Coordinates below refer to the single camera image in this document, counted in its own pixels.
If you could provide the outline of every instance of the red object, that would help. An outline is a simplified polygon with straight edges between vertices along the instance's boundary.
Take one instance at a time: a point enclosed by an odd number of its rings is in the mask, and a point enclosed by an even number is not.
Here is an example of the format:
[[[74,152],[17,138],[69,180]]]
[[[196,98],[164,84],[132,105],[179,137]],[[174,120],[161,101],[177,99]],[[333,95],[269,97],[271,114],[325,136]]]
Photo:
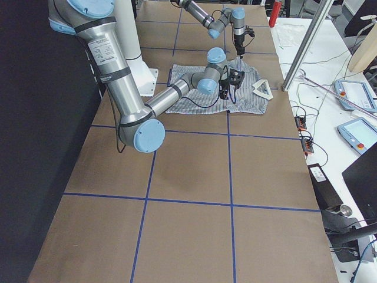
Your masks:
[[[273,4],[272,13],[270,16],[270,27],[273,28],[276,23],[277,16],[279,16],[280,8],[282,7],[282,1],[281,0],[275,0],[275,3]]]

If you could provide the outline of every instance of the sticker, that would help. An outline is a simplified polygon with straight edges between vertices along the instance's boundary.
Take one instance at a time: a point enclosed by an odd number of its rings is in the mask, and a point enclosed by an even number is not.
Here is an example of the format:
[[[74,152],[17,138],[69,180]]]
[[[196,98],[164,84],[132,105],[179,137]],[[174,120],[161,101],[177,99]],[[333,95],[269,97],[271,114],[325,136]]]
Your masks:
[[[314,178],[316,178],[317,182],[323,182],[327,180],[319,167],[311,167],[310,171],[312,171],[313,176]]]
[[[113,44],[108,37],[91,41],[88,46],[98,66],[118,60]]]

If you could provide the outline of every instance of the black backdrop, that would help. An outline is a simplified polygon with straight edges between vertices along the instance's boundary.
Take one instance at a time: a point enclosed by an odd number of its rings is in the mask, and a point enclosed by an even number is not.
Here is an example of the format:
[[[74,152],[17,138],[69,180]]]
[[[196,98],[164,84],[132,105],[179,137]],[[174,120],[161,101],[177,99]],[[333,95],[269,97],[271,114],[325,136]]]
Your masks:
[[[0,282],[26,282],[100,103],[47,0],[0,3]]]

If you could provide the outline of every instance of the computer monitor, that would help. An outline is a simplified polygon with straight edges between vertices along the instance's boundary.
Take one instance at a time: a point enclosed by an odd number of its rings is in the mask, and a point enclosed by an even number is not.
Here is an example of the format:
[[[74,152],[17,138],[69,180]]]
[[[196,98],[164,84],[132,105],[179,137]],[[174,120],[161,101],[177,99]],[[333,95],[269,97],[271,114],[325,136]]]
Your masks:
[[[343,173],[344,181],[366,223],[377,221],[377,143]]]

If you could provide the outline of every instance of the blue joint cap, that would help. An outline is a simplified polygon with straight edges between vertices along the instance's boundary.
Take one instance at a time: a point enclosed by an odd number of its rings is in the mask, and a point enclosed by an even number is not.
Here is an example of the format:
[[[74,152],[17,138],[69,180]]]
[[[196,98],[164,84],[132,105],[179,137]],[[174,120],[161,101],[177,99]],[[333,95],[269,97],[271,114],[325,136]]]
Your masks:
[[[210,35],[210,37],[212,37],[212,39],[216,39],[219,37],[220,33],[218,31],[216,31],[215,29],[209,29],[208,30],[208,34]]]
[[[109,16],[114,10],[115,0],[67,0],[81,15],[101,19]]]
[[[236,19],[245,19],[245,10],[244,8],[236,8],[232,11],[232,16]]]
[[[207,60],[209,63],[217,64],[226,60],[224,50],[220,47],[214,47],[207,53]]]
[[[165,127],[156,120],[149,119],[143,122],[134,135],[134,147],[138,152],[154,152],[165,139]]]
[[[57,32],[62,34],[76,35],[75,29],[69,25],[61,24],[60,22],[54,21],[53,19],[48,18],[50,27]]]
[[[214,92],[217,87],[217,82],[211,78],[203,78],[199,81],[197,89],[206,95],[210,95]]]

